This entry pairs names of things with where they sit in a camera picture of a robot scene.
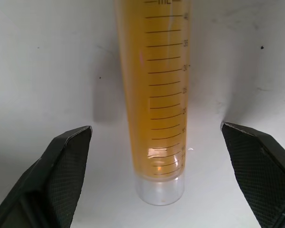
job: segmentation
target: cylinder bottom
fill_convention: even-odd
[[[166,182],[153,182],[136,175],[136,191],[146,203],[165,206],[178,201],[184,193],[184,172],[177,178]]]

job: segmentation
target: white surface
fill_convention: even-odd
[[[155,207],[134,190],[113,0],[0,0],[0,203],[53,137],[92,125],[73,228],[259,227],[219,127],[227,112],[285,147],[285,0],[193,2],[194,150],[183,197]]]

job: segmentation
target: textured grip surface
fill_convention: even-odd
[[[222,131],[236,179],[259,224],[285,227],[285,172],[280,164],[257,137],[226,125]]]
[[[47,197],[62,228],[69,228],[73,220],[84,182],[90,137],[86,131],[68,142],[46,183]]]

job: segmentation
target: orange liquid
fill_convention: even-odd
[[[190,0],[115,0],[135,172],[185,167]]]

